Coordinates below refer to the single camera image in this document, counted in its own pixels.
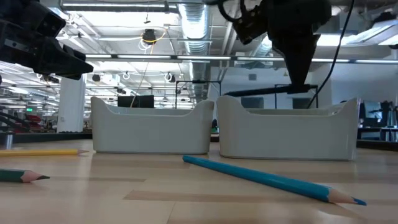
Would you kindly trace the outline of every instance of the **pencil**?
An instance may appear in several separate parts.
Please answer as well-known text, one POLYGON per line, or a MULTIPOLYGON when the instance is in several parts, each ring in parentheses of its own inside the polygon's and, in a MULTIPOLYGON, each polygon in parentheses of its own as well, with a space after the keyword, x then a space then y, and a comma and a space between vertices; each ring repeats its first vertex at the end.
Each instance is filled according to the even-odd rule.
POLYGON ((268 174, 257 170, 232 166, 192 156, 183 156, 182 159, 184 160, 184 162, 189 162, 191 164, 206 167, 218 172, 222 172, 224 174, 229 174, 235 177, 240 177, 242 179, 251 180, 253 182, 265 184, 271 187, 286 190, 324 202, 366 205, 366 202, 362 200, 353 198, 335 189, 320 184, 291 179, 275 174, 268 174))
POLYGON ((79 155, 88 151, 80 149, 54 149, 54 150, 1 150, 1 156, 61 156, 79 155))
POLYGON ((35 180, 44 180, 49 178, 50 177, 30 170, 0 169, 1 182, 29 183, 35 180))

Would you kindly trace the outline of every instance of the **blue pencil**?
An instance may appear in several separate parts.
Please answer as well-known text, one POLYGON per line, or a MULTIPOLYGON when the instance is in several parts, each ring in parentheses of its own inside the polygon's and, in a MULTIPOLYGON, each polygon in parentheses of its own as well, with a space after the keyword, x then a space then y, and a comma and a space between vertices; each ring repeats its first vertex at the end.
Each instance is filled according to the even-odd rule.
POLYGON ((183 156, 184 162, 189 162, 198 166, 206 167, 224 174, 233 175, 242 179, 251 180, 260 184, 265 184, 278 189, 304 195, 310 198, 329 203, 352 203, 356 205, 366 205, 366 202, 350 197, 335 189, 311 182, 295 180, 275 174, 268 174, 247 168, 232 166, 220 162, 209 161, 192 156, 183 156))

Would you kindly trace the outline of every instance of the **light wood tabletop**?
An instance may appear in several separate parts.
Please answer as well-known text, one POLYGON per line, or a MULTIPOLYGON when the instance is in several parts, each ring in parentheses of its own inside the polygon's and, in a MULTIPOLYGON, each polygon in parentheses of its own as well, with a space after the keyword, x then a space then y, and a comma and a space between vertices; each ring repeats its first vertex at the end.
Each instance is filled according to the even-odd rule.
POLYGON ((95 154, 91 140, 14 148, 90 152, 0 157, 0 168, 51 177, 31 184, 0 182, 4 224, 398 223, 395 152, 359 149, 355 162, 248 160, 220 157, 212 144, 211 152, 201 156, 328 185, 365 200, 364 207, 319 202, 186 164, 181 156, 95 154))

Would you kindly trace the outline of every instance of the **green pencil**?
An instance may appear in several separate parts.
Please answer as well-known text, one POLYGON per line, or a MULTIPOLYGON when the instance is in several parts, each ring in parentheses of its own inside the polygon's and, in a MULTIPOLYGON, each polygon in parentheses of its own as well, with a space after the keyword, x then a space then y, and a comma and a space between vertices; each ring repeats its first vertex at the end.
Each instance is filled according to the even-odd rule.
POLYGON ((0 169, 0 182, 30 183, 49 178, 30 170, 0 169))

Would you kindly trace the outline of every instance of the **white container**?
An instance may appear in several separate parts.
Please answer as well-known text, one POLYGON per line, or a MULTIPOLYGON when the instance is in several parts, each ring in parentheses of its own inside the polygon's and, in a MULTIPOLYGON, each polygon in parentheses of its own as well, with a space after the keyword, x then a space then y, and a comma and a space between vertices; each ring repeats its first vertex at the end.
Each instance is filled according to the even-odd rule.
POLYGON ((97 152, 206 154, 214 102, 193 110, 121 108, 91 98, 93 144, 97 152))
POLYGON ((358 102, 310 110, 245 110, 217 100, 220 154, 256 159, 350 161, 356 154, 358 102))

